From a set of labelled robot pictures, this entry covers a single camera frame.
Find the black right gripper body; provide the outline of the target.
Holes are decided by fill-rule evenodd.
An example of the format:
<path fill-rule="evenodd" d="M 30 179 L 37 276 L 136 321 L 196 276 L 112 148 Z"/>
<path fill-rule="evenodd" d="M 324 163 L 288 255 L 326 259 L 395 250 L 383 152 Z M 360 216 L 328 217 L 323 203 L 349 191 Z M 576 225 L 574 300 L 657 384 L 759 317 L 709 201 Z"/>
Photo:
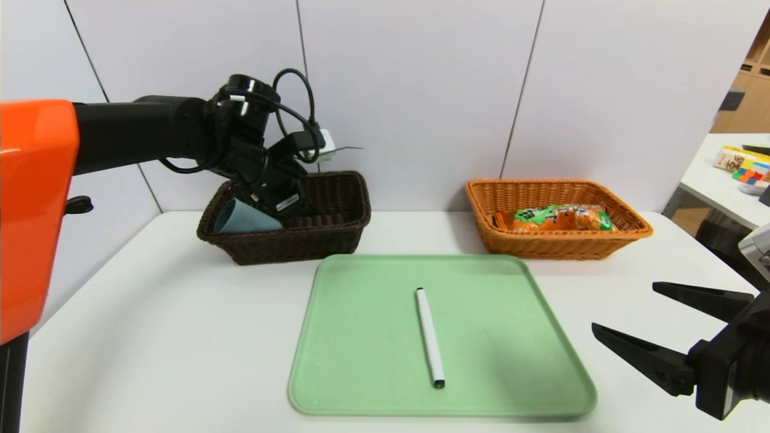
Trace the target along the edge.
<path fill-rule="evenodd" d="M 690 350 L 696 406 L 723 421 L 744 400 L 769 401 L 768 293 L 760 293 L 709 342 Z"/>

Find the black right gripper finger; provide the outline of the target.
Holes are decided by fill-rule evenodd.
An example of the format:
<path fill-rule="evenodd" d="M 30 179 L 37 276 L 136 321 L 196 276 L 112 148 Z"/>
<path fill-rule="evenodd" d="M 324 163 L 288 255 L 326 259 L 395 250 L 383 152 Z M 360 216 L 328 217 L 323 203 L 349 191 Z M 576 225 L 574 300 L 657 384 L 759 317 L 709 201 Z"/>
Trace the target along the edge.
<path fill-rule="evenodd" d="M 695 391 L 695 368 L 687 355 L 601 324 L 591 324 L 591 331 L 602 345 L 669 395 L 690 396 Z"/>
<path fill-rule="evenodd" d="M 754 301 L 754 296 L 748 293 L 683 283 L 657 281 L 652 283 L 652 290 L 725 323 L 733 321 Z"/>

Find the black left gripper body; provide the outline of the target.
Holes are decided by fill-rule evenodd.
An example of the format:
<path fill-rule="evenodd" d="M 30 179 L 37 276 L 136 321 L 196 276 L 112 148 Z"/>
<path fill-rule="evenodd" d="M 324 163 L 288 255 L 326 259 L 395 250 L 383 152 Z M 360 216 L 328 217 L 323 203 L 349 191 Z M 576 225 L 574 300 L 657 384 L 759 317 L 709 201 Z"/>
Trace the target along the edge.
<path fill-rule="evenodd" d="M 264 208 L 274 217 L 297 217 L 297 203 L 308 200 L 303 176 L 270 176 L 264 183 Z"/>

